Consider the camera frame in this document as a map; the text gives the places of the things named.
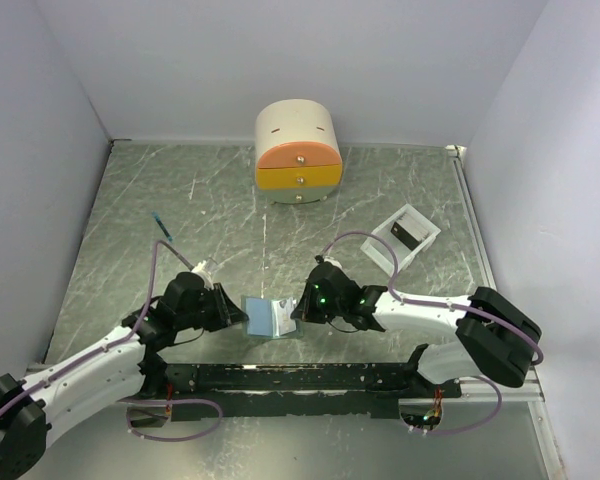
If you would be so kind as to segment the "white credit card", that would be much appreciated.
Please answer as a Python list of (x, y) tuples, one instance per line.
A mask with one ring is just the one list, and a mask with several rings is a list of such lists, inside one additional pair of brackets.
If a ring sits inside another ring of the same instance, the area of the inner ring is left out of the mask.
[(291, 318), (296, 306), (293, 298), (275, 300), (272, 304), (274, 315), (274, 333), (277, 337), (297, 331), (297, 323)]

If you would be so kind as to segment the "mint green card holder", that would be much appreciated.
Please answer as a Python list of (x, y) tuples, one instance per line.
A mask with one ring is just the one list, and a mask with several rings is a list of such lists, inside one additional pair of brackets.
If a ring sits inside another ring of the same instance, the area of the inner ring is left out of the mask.
[(247, 336), (266, 340), (281, 340), (299, 338), (302, 336), (300, 322), (297, 323), (297, 331), (282, 337), (274, 333), (274, 315), (272, 304), (275, 300), (262, 297), (243, 296), (241, 300), (242, 310), (248, 315), (249, 320), (244, 326)]

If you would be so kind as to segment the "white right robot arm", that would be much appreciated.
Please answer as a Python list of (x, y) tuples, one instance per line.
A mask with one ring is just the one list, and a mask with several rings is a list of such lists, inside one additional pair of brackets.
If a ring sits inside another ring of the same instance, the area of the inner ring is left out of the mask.
[(492, 288), (455, 297), (408, 295), (387, 286), (360, 286), (330, 260), (310, 272), (291, 318), (314, 324), (340, 318), (361, 331), (440, 336), (441, 344), (416, 348), (404, 374), (406, 390), (419, 398), (462, 377), (483, 376), (519, 388), (542, 360), (541, 328)]

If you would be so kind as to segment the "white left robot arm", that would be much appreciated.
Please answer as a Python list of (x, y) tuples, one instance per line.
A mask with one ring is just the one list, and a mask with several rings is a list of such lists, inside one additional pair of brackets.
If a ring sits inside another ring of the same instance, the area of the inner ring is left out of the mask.
[(159, 353), (176, 346), (180, 332), (211, 333), (247, 319), (221, 284), (181, 272), (95, 344), (22, 379), (0, 376), (0, 479), (21, 477), (54, 441), (100, 410), (161, 395), (167, 375)]

